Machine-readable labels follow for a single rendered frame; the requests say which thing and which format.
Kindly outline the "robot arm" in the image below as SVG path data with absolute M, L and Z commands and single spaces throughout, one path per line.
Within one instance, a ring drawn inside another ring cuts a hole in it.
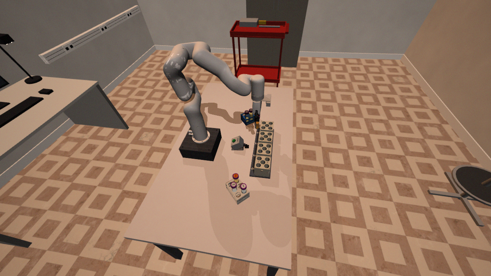
M 199 67 L 218 77 L 231 91 L 241 96 L 248 96 L 251 93 L 252 100 L 265 101 L 266 107 L 270 107 L 271 94 L 264 94 L 264 76 L 241 74 L 237 78 L 225 61 L 211 53 L 207 43 L 198 41 L 178 44 L 174 46 L 170 56 L 165 61 L 163 72 L 178 98 L 185 101 L 183 112 L 191 126 L 189 135 L 192 136 L 195 143 L 207 142 L 210 139 L 210 133 L 206 130 L 200 111 L 201 95 L 199 90 L 194 80 L 182 73 L 190 59 Z

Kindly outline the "blue tube rack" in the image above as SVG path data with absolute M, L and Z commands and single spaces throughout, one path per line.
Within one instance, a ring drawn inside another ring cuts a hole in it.
M 247 126 L 247 125 L 249 125 L 249 124 L 251 124 L 251 123 L 253 123 L 253 122 L 255 122 L 255 121 L 254 121 L 254 117 L 255 117 L 255 115 L 253 115 L 253 117 L 250 117 L 250 116 L 249 116 L 249 118 L 248 118 L 248 119 L 246 119 L 246 118 L 245 118 L 245 115 L 243 116 L 243 114 L 244 114 L 244 113 L 242 113 L 242 114 L 241 114 L 241 120 L 243 121 L 243 123 L 244 123 L 246 126 Z M 253 118 L 253 120 L 250 120 L 251 118 Z M 249 121 L 247 121 L 247 120 L 249 120 Z

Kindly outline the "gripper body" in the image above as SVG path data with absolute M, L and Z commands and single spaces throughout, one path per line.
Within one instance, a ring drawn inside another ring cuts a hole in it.
M 261 101 L 254 101 L 254 100 L 252 100 L 252 101 L 253 101 L 252 102 L 252 114 L 254 115 L 255 110 L 258 110 L 258 114 L 260 115 L 262 102 Z

